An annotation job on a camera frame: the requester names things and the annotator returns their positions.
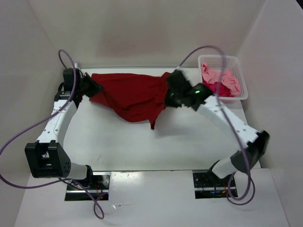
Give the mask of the light pink t-shirt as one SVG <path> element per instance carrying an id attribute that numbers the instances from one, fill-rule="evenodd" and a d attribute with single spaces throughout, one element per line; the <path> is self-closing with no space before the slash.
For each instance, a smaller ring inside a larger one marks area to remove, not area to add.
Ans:
<path id="1" fill-rule="evenodd" d="M 209 68 L 208 64 L 204 62 L 201 64 L 201 73 L 202 81 L 206 81 L 210 84 L 221 82 L 230 90 L 233 97 L 238 96 L 241 93 L 240 82 L 236 77 L 233 76 L 231 69 L 224 72 L 221 76 L 220 71 Z"/>

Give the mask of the dark red t-shirt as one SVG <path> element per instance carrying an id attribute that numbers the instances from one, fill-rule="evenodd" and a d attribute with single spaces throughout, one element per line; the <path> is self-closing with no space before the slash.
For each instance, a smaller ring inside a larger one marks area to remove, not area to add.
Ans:
<path id="1" fill-rule="evenodd" d="M 159 114 L 166 109 L 164 102 L 168 92 L 168 75 L 168 72 L 159 77 L 133 73 L 93 73 L 92 79 L 104 89 L 89 100 L 111 108 L 128 122 L 149 121 L 153 130 Z"/>

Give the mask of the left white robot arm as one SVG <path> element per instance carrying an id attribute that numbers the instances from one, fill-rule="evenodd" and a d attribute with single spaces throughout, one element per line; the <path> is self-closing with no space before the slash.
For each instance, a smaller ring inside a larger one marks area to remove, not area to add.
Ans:
<path id="1" fill-rule="evenodd" d="M 54 97 L 53 117 L 36 142 L 26 144 L 25 154 L 34 178 L 68 178 L 89 189 L 95 182 L 91 167 L 73 163 L 63 148 L 63 141 L 82 97 L 93 97 L 104 88 L 88 73 L 77 72 L 74 76 L 71 69 L 64 72 L 63 79 Z"/>

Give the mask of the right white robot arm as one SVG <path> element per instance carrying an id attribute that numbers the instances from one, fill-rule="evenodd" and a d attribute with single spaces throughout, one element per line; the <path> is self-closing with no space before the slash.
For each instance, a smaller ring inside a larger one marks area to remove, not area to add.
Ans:
<path id="1" fill-rule="evenodd" d="M 237 171 L 249 172 L 265 154 L 269 134 L 247 125 L 205 85 L 198 83 L 193 87 L 187 81 L 178 87 L 176 83 L 169 83 L 165 102 L 173 107 L 191 107 L 239 143 L 238 151 L 209 168 L 208 181 L 211 185 L 220 185 L 225 177 Z"/>

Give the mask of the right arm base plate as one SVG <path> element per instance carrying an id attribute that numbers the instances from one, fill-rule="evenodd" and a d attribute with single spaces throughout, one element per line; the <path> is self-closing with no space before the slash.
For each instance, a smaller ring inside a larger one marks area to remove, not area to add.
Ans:
<path id="1" fill-rule="evenodd" d="M 206 170 L 193 171 L 193 182 L 196 199 L 226 198 L 228 181 L 231 175 L 223 179 L 212 177 Z"/>

